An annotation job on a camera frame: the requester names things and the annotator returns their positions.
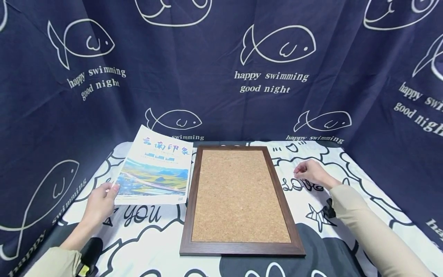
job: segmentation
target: magazine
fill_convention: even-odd
[[[181,204],[187,199],[192,142],[141,126],[116,180],[116,205]]]

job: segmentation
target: cork board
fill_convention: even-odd
[[[181,255],[305,255],[266,147],[197,150]]]

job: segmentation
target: beige sleeve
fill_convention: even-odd
[[[330,190],[332,207],[354,234],[383,277],[433,277],[406,243],[389,228],[352,187]]]
[[[31,267],[25,277],[75,277],[81,256],[78,251],[52,247]]]

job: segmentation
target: fabric backdrop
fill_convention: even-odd
[[[440,0],[0,2],[2,276],[141,124],[335,141],[443,249]]]

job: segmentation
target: landscape photo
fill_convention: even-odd
[[[141,164],[127,159],[116,183],[119,195],[185,195],[188,169]]]

